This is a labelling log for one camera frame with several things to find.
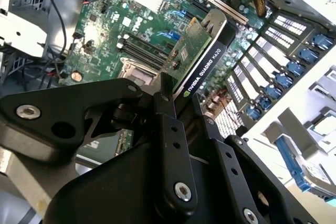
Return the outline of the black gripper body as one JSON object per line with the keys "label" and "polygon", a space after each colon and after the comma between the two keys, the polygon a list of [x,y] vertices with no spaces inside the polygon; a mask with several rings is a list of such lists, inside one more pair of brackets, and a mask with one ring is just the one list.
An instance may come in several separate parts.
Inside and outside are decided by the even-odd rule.
{"label": "black gripper body", "polygon": [[189,218],[161,217],[151,169],[150,144],[142,144],[66,184],[48,206],[44,223],[235,223],[224,185],[208,164],[190,158],[198,196]]}

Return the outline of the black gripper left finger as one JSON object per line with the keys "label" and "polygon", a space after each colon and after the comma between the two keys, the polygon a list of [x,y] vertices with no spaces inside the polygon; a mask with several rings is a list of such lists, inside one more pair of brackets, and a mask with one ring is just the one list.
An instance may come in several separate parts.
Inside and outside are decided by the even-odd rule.
{"label": "black gripper left finger", "polygon": [[158,214],[189,218],[197,210],[197,192],[172,94],[173,79],[162,73],[149,92],[131,80],[114,79],[9,95],[1,99],[1,147],[25,164],[41,167],[39,175],[56,186],[57,194],[79,177],[70,173],[81,146],[132,130],[135,140],[129,150],[152,147]]}

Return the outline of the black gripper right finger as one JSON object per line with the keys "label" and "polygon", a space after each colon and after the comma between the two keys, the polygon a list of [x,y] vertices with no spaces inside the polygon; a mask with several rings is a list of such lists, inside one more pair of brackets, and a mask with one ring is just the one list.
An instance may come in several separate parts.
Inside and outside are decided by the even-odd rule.
{"label": "black gripper right finger", "polygon": [[229,223],[316,223],[314,217],[238,136],[222,138],[217,124],[192,97],[197,135],[192,155],[209,163],[215,205]]}

